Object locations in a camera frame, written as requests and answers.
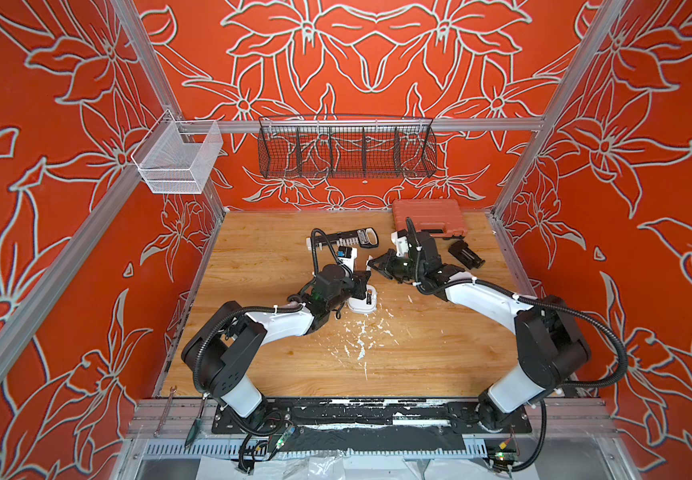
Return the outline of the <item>white alarm device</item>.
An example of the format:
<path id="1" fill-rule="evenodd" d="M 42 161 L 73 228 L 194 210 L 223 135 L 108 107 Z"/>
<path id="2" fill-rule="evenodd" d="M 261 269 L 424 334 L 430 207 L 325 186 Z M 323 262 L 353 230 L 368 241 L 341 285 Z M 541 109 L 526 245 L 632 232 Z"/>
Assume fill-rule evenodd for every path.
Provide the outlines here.
<path id="1" fill-rule="evenodd" d="M 365 297 L 362 299 L 352 297 L 348 300 L 349 309 L 361 315 L 370 315 L 377 310 L 377 290 L 372 285 L 366 286 Z"/>

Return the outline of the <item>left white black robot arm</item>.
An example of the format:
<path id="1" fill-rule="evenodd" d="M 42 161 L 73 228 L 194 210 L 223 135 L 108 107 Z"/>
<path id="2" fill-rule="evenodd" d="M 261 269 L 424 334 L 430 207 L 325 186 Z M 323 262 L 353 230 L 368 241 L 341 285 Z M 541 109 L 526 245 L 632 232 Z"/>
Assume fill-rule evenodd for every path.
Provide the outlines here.
<path id="1" fill-rule="evenodd" d="M 229 407 L 248 433 L 260 434 L 266 400 L 248 376 L 262 346 L 317 332 L 351 300 L 365 300 L 371 273 L 330 264 L 282 306 L 229 301 L 192 337 L 181 359 L 196 390 Z"/>

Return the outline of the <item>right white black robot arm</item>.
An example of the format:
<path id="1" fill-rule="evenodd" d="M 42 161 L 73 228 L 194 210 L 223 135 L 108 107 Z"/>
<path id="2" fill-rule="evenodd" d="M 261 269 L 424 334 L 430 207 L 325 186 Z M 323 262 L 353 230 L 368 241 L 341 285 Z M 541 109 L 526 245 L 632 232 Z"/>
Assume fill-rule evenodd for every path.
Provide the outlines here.
<path id="1" fill-rule="evenodd" d="M 478 398 L 478 422 L 488 431 L 503 429 L 523 405 L 537 404 L 557 389 L 604 388 L 618 383 L 627 373 L 625 344 L 611 327 L 568 307 L 559 297 L 517 294 L 455 265 L 429 260 L 418 247 L 404 257 L 391 249 L 369 260 L 368 265 L 390 280 L 413 285 L 423 295 L 484 315 L 514 335 L 517 365 Z M 613 371 L 599 380 L 572 379 L 592 356 L 578 326 L 580 320 L 602 333 L 616 353 Z"/>

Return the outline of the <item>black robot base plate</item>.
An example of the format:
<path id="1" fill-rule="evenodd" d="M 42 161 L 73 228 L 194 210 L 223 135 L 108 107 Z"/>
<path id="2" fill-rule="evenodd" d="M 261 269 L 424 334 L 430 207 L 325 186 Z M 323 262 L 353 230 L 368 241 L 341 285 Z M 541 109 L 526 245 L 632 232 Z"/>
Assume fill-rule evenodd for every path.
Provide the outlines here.
<path id="1" fill-rule="evenodd" d="M 289 422 L 330 430 L 407 426 L 488 434 L 478 413 L 478 400 L 463 397 L 267 397 L 245 418 L 225 407 L 216 414 L 213 430 L 224 431 L 238 420 L 263 432 Z"/>

